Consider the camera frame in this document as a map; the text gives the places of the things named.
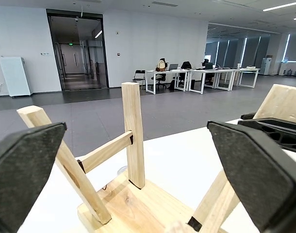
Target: black foam pad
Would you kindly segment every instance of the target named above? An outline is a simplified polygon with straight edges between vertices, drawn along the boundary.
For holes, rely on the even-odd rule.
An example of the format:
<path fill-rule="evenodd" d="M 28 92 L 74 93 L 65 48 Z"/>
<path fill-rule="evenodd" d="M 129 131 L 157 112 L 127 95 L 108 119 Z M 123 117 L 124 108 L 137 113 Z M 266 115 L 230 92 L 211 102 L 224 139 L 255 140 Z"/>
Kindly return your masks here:
<path fill-rule="evenodd" d="M 66 130 L 57 123 L 0 142 L 0 232 L 17 232 L 46 184 Z"/>
<path fill-rule="evenodd" d="M 296 206 L 296 162 L 261 131 L 209 122 L 220 161 L 260 232 L 281 223 Z"/>

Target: white desk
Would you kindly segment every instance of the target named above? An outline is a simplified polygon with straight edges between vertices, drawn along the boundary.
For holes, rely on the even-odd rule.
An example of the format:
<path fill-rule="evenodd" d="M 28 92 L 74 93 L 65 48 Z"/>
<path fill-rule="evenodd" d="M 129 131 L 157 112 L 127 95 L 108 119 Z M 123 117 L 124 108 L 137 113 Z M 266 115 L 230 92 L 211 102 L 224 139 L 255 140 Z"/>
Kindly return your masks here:
<path fill-rule="evenodd" d="M 189 77 L 188 77 L 188 83 L 189 83 L 188 86 L 189 86 L 189 88 L 188 88 L 188 90 L 192 91 L 192 92 L 200 93 L 201 95 L 203 95 L 205 86 L 211 87 L 213 89 L 217 88 L 217 89 L 231 91 L 232 86 L 233 86 L 235 71 L 237 71 L 237 70 L 236 69 L 216 69 L 216 70 L 206 70 L 206 69 L 194 70 L 194 69 L 192 69 L 192 70 L 189 71 Z M 202 85 L 201 85 L 201 90 L 200 91 L 191 89 L 192 74 L 196 73 L 196 72 L 201 74 Z M 213 85 L 206 85 L 205 84 L 205 77 L 206 77 L 207 73 L 215 73 L 215 78 L 214 78 L 214 81 L 213 81 Z M 230 83 L 229 83 L 228 87 L 219 86 L 220 74 L 221 73 L 226 73 L 227 75 L 228 75 L 228 73 L 230 73 Z"/>
<path fill-rule="evenodd" d="M 179 87 L 179 74 L 180 73 L 185 73 L 185 80 L 184 80 L 184 86 L 183 88 Z M 188 79 L 188 70 L 172 70 L 172 71 L 155 71 L 155 70 L 148 70 L 146 71 L 146 74 L 152 74 L 153 75 L 153 91 L 150 91 L 148 89 L 148 75 L 145 75 L 146 78 L 146 92 L 150 92 L 152 94 L 156 94 L 156 75 L 157 74 L 175 74 L 175 89 L 181 90 L 181 91 L 186 91 L 187 88 L 187 79 Z"/>
<path fill-rule="evenodd" d="M 144 153 L 146 178 L 194 210 L 222 168 L 207 128 L 145 141 Z M 287 153 L 296 161 L 296 153 Z M 126 165 L 124 149 L 87 176 L 99 190 Z M 87 233 L 77 216 L 81 203 L 76 191 L 54 165 L 48 183 L 18 233 Z M 229 233 L 259 233 L 242 204 L 234 209 L 222 228 Z"/>
<path fill-rule="evenodd" d="M 236 82 L 236 85 L 237 86 L 243 86 L 243 87 L 249 87 L 249 88 L 255 88 L 255 85 L 256 85 L 256 81 L 257 81 L 257 77 L 258 77 L 258 73 L 259 73 L 259 70 L 260 69 L 247 69 L 247 68 L 241 68 L 241 69 L 238 69 L 236 70 L 236 72 L 239 73 L 239 77 L 237 79 L 237 82 Z M 243 73 L 244 72 L 254 72 L 255 73 L 255 77 L 254 77 L 254 81 L 253 81 L 253 85 L 244 85 L 244 84 L 241 84 L 242 82 L 242 76 L 243 76 Z"/>

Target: backpack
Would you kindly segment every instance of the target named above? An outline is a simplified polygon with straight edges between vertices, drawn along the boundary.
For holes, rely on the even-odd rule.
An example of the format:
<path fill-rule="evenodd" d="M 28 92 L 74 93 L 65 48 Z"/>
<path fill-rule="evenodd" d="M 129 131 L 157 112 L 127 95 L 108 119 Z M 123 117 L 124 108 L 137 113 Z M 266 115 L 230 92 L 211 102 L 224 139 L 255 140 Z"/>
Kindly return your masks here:
<path fill-rule="evenodd" d="M 175 80 L 171 81 L 170 86 L 168 87 L 169 90 L 175 90 Z"/>
<path fill-rule="evenodd" d="M 165 62 L 163 60 L 160 60 L 158 62 L 158 65 L 156 67 L 156 71 L 165 71 Z"/>

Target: laptop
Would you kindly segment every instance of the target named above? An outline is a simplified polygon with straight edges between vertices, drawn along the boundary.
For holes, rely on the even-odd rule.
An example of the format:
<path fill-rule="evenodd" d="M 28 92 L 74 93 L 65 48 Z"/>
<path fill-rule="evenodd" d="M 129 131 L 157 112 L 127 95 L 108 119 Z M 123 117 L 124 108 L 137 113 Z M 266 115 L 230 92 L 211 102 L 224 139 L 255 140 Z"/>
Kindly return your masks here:
<path fill-rule="evenodd" d="M 174 69 L 177 69 L 178 68 L 178 64 L 170 64 L 168 70 L 171 71 L 171 70 L 174 70 Z"/>

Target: wooden plank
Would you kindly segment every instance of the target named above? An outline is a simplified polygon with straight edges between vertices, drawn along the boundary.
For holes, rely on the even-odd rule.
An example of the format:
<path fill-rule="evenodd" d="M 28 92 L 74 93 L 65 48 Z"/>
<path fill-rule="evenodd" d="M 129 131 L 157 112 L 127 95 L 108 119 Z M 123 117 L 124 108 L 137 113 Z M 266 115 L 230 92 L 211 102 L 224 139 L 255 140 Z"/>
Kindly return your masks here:
<path fill-rule="evenodd" d="M 144 136 L 139 83 L 122 84 L 125 131 L 133 132 L 133 145 L 127 147 L 129 180 L 138 188 L 145 186 Z"/>
<path fill-rule="evenodd" d="M 85 173 L 93 170 L 125 147 L 131 145 L 132 142 L 130 137 L 132 137 L 132 135 L 132 131 L 127 131 L 121 136 L 85 155 L 85 159 L 82 160 Z"/>
<path fill-rule="evenodd" d="M 220 171 L 211 185 L 210 189 L 205 194 L 201 203 L 197 207 L 196 211 L 193 214 L 193 217 L 201 224 L 206 220 L 206 217 L 210 213 L 214 204 L 216 203 L 219 195 L 221 194 L 223 188 L 225 187 L 228 179 L 224 170 Z"/>
<path fill-rule="evenodd" d="M 199 223 L 203 224 L 206 221 L 207 216 L 209 215 L 210 211 L 212 210 L 215 203 L 217 202 L 227 182 L 228 182 L 228 179 L 226 177 L 226 174 L 224 170 L 221 170 L 193 214 L 193 217 Z M 230 203 L 227 209 L 223 222 L 229 217 L 229 215 L 232 213 L 232 211 L 238 205 L 239 202 L 240 200 L 235 194 L 234 198 L 232 199 L 232 202 Z M 223 229 L 218 230 L 218 233 L 225 233 L 225 232 L 226 231 Z"/>
<path fill-rule="evenodd" d="M 235 191 L 228 181 L 218 197 L 214 207 L 207 216 L 200 233 L 217 233 L 227 218 L 228 209 L 235 198 Z"/>
<path fill-rule="evenodd" d="M 21 108 L 17 113 L 29 128 L 51 124 L 45 111 L 37 106 Z M 102 224 L 110 221 L 108 210 L 64 141 L 60 145 L 55 162 L 86 204 L 89 212 Z"/>
<path fill-rule="evenodd" d="M 254 119 L 267 117 L 296 122 L 296 87 L 273 85 Z"/>
<path fill-rule="evenodd" d="M 90 233 L 162 233 L 174 221 L 188 222 L 193 212 L 148 180 L 145 187 L 138 189 L 128 181 L 127 172 L 98 194 L 113 219 L 101 225 L 92 218 L 84 204 L 79 206 L 79 218 Z"/>

